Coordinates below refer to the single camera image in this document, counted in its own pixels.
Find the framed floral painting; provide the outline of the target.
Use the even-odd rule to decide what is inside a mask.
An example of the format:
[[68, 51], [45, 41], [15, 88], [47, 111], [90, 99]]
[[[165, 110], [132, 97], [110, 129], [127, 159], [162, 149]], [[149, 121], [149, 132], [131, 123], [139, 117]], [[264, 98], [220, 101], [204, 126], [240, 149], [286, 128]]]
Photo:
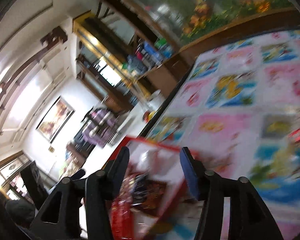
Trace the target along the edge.
[[64, 98], [59, 96], [39, 122], [36, 130], [52, 143], [74, 112]]

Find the colourful patterned tablecloth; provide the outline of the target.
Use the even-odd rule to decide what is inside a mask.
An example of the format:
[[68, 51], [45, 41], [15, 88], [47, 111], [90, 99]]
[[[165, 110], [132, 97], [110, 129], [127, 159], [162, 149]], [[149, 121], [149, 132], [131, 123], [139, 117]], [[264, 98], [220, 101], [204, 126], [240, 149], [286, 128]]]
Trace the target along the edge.
[[300, 27], [201, 53], [146, 132], [188, 147], [224, 178], [247, 177], [284, 239], [300, 233]]

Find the red white box lid tray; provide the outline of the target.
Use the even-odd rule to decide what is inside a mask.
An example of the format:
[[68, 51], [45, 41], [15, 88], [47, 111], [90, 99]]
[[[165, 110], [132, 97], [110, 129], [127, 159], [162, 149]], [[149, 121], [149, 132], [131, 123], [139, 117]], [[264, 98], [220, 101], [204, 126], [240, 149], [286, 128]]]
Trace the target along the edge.
[[129, 150], [129, 162], [110, 210], [113, 237], [151, 239], [168, 228], [165, 220], [186, 191], [181, 147], [126, 136], [109, 159], [114, 160], [123, 147]]

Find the wooden side cabinet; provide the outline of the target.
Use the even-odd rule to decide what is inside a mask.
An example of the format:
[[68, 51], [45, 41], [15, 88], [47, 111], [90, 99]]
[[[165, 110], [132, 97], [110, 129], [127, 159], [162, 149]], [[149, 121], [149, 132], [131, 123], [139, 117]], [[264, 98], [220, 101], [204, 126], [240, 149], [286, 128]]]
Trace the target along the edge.
[[184, 52], [174, 54], [160, 66], [154, 67], [141, 75], [137, 81], [149, 81], [155, 90], [160, 90], [161, 94], [167, 98], [175, 89], [179, 81], [192, 68], [197, 56], [187, 55]]

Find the purple cloth covered table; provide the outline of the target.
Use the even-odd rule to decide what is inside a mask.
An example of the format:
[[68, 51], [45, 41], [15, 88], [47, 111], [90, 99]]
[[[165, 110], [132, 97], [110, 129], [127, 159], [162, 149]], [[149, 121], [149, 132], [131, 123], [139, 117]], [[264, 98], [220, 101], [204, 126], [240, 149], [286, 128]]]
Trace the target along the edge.
[[116, 115], [107, 108], [92, 108], [84, 120], [83, 139], [100, 148], [111, 142], [119, 127]]

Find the floral glass partition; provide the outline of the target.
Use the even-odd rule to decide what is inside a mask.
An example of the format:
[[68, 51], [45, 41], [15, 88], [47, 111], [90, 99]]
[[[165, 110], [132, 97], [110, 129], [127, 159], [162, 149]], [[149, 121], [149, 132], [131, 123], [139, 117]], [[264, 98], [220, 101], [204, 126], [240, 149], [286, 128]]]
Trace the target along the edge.
[[97, 0], [89, 23], [118, 32], [123, 20], [135, 38], [155, 43], [164, 38], [173, 49], [229, 24], [262, 18], [267, 29], [300, 25], [290, 0]]

